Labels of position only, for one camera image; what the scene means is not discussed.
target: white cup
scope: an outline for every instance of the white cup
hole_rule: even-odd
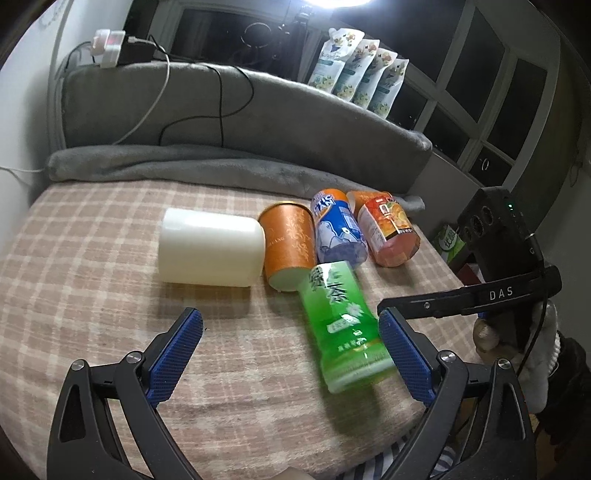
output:
[[[250,287],[264,261],[265,232],[255,219],[166,210],[158,246],[163,282]]]

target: wall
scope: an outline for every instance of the wall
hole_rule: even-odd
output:
[[[53,5],[33,23],[0,70],[3,166],[36,169],[47,156],[47,74],[64,6]],[[0,249],[45,185],[43,175],[0,170]]]
[[[131,0],[74,0],[59,47],[60,23],[70,0],[59,0],[27,30],[0,70],[0,164],[41,168],[49,153],[48,73],[98,28],[123,28]],[[0,249],[22,222],[29,206],[47,186],[43,174],[0,170]]]
[[[569,179],[537,231],[545,257],[558,266],[563,288],[554,297],[560,329],[587,351],[591,366],[589,277],[591,275],[591,178],[583,171],[574,187]]]
[[[408,191],[425,202],[425,211],[413,217],[427,238],[433,237],[444,223],[456,223],[472,199],[478,184],[459,168],[436,153],[431,154],[424,170]]]

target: gray headboard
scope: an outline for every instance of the gray headboard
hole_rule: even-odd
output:
[[[216,66],[223,79],[223,113],[251,96],[245,77]],[[426,165],[431,142],[339,98],[306,85],[246,71],[253,101],[223,120],[224,147],[340,175],[378,190],[406,193]],[[64,81],[63,134],[68,147],[109,145],[133,128],[158,95],[163,62],[115,69],[82,66]],[[169,123],[192,115],[217,116],[219,79],[204,65],[173,63],[164,95],[124,144],[157,145]],[[217,118],[168,128],[162,145],[220,146]]]

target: white wall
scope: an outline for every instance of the white wall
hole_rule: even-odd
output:
[[[0,70],[0,164],[36,169],[47,156],[47,74],[60,5],[39,18]],[[43,188],[43,176],[0,170],[0,248]]]
[[[56,35],[70,0],[58,0],[27,30],[0,70],[0,164],[35,169],[49,153],[47,86]],[[59,64],[98,28],[123,28],[131,0],[74,0],[63,26]],[[45,188],[44,175],[0,170],[0,250]]]
[[[587,351],[591,366],[591,178],[567,179],[537,231],[544,256],[560,269],[563,288],[553,300],[560,329]]]

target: black device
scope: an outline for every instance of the black device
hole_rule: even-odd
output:
[[[534,305],[562,289],[558,268],[544,265],[540,246],[511,194],[479,189],[458,219],[459,235],[474,253],[486,283],[432,294],[384,299],[378,313],[397,308],[407,319],[504,313],[514,331],[506,338],[525,349]]]
[[[457,222],[458,234],[474,253],[485,281],[533,272],[544,265],[535,236],[506,189],[479,189]]]

